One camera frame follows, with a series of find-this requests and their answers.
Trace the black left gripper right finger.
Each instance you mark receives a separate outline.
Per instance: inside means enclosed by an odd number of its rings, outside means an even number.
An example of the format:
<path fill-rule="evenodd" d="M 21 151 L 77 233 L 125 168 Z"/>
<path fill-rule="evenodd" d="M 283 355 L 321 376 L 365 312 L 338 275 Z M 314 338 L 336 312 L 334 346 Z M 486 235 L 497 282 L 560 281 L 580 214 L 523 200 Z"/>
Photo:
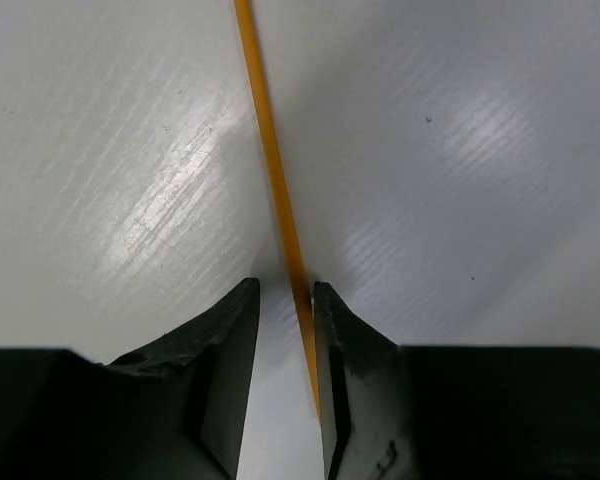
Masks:
<path fill-rule="evenodd" d="M 399 345 L 313 288 L 330 479 L 600 479 L 600 349 Z"/>

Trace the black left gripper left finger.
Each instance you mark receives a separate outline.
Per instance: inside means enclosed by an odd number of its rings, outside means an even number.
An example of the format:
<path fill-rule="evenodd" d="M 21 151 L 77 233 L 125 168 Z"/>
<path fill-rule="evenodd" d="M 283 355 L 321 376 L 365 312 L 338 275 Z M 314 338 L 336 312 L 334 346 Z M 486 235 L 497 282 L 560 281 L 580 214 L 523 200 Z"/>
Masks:
<path fill-rule="evenodd" d="M 233 479 L 260 284 L 108 364 L 0 347 L 0 479 Z"/>

